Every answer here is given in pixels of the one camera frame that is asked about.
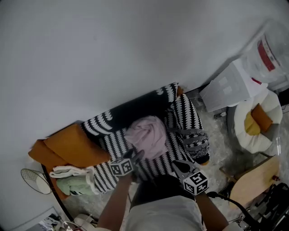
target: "white shirt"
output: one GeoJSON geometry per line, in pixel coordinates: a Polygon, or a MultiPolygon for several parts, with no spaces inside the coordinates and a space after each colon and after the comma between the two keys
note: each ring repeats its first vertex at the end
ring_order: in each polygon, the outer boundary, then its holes
{"type": "MultiPolygon", "coordinates": [[[[109,231],[97,228],[96,231],[109,231]]],[[[202,231],[199,208],[193,200],[170,197],[135,206],[128,215],[126,231],[202,231]]],[[[232,223],[224,231],[242,231],[232,223]]]]}

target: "black cable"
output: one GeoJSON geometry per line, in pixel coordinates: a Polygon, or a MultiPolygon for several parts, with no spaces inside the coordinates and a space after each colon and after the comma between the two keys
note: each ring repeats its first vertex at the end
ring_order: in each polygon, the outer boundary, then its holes
{"type": "Polygon", "coordinates": [[[225,196],[222,196],[216,192],[208,192],[207,193],[207,196],[208,197],[211,197],[211,198],[216,198],[216,197],[219,197],[221,199],[224,199],[224,200],[227,200],[229,202],[232,202],[233,204],[237,205],[238,208],[242,211],[242,213],[244,214],[244,222],[246,222],[248,225],[250,225],[252,227],[252,230],[260,230],[261,229],[261,225],[258,221],[256,221],[249,213],[248,211],[241,205],[239,204],[238,202],[234,201],[234,200],[231,200],[230,198],[228,197],[225,197],[225,196]]]}
{"type": "Polygon", "coordinates": [[[284,109],[282,109],[282,110],[285,110],[286,107],[288,106],[288,104],[285,104],[285,105],[283,105],[283,106],[285,106],[285,107],[284,107],[284,109]]]}

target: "pink towel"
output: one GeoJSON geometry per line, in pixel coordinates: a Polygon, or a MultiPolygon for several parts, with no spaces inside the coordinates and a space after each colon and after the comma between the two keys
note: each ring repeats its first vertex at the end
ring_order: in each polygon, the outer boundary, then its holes
{"type": "Polygon", "coordinates": [[[137,151],[144,150],[144,158],[154,159],[165,154],[166,128],[156,116],[136,120],[126,131],[125,138],[137,151]]]}

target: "person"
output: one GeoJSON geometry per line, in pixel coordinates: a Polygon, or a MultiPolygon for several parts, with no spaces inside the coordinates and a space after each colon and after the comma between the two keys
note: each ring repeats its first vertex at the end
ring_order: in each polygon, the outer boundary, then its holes
{"type": "MultiPolygon", "coordinates": [[[[97,231],[119,231],[125,209],[131,174],[119,179],[99,221],[97,231]]],[[[126,231],[241,231],[229,225],[223,214],[203,192],[193,196],[183,190],[174,176],[160,176],[141,183],[131,202],[126,231]]]]}

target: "orange pillow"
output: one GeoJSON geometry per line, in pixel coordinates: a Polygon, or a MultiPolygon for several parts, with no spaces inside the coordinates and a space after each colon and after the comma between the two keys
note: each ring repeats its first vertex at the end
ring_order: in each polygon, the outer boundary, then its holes
{"type": "Polygon", "coordinates": [[[245,131],[249,135],[259,135],[261,133],[260,126],[253,119],[251,112],[248,112],[244,121],[245,131]]]}
{"type": "Polygon", "coordinates": [[[77,124],[70,125],[44,140],[58,156],[76,167],[88,167],[109,161],[110,155],[88,139],[77,124]]]}
{"type": "Polygon", "coordinates": [[[45,145],[43,140],[40,139],[35,142],[31,151],[28,152],[28,155],[37,162],[45,165],[47,168],[53,168],[55,166],[62,166],[67,164],[67,161],[56,155],[45,145]]]}
{"type": "Polygon", "coordinates": [[[180,87],[180,86],[178,86],[177,87],[177,96],[180,96],[180,95],[182,95],[184,93],[184,90],[180,87]]]}
{"type": "Polygon", "coordinates": [[[251,115],[256,123],[260,126],[262,132],[266,132],[273,123],[270,117],[267,116],[267,114],[264,112],[260,104],[257,104],[257,106],[251,111],[251,115]]]}

